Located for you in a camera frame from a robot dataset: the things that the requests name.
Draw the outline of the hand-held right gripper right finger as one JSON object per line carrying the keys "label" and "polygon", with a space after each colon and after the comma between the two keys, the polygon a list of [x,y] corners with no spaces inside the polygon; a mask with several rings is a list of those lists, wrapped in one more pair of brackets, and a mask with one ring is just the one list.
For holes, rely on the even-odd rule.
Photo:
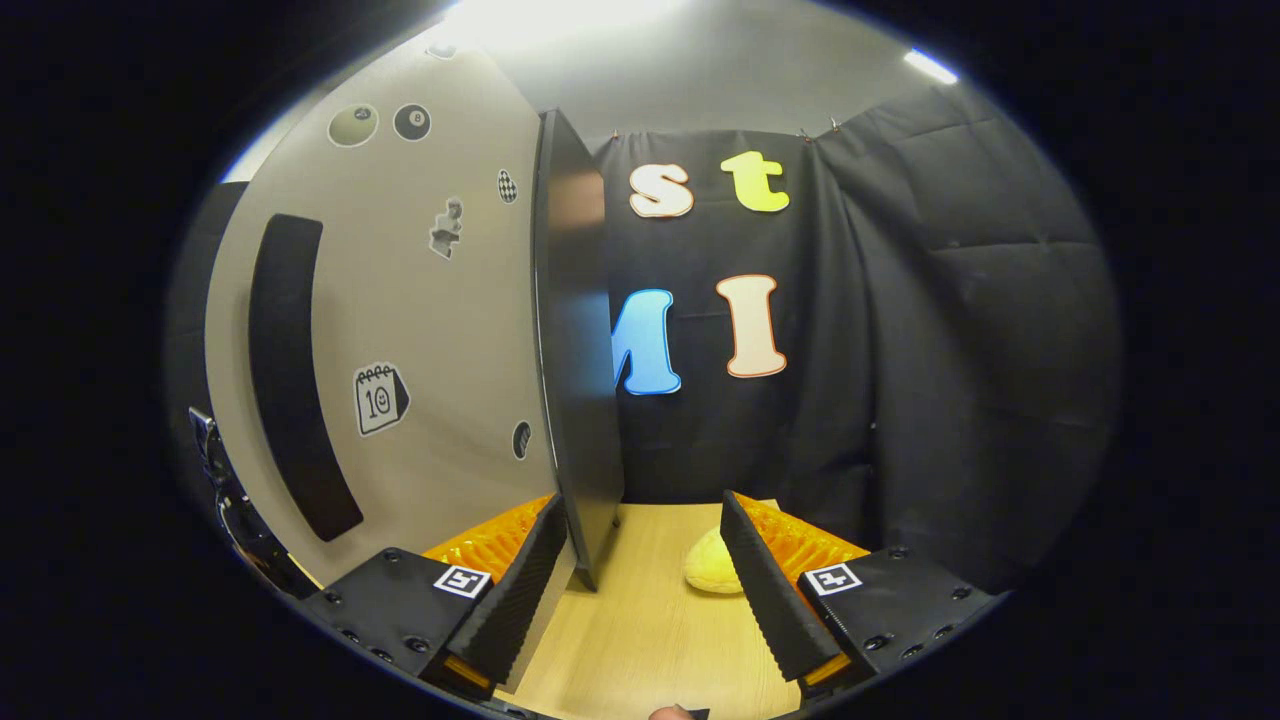
{"label": "hand-held right gripper right finger", "polygon": [[998,603],[916,550],[868,551],[733,491],[719,534],[776,665],[805,701],[900,671]]}

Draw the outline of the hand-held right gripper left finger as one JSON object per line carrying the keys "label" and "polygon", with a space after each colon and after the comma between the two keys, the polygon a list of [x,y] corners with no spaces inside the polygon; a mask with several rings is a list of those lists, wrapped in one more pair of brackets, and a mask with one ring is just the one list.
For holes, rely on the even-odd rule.
{"label": "hand-held right gripper left finger", "polygon": [[568,547],[549,495],[434,553],[387,547],[302,605],[315,621],[416,680],[468,701],[506,684]]}

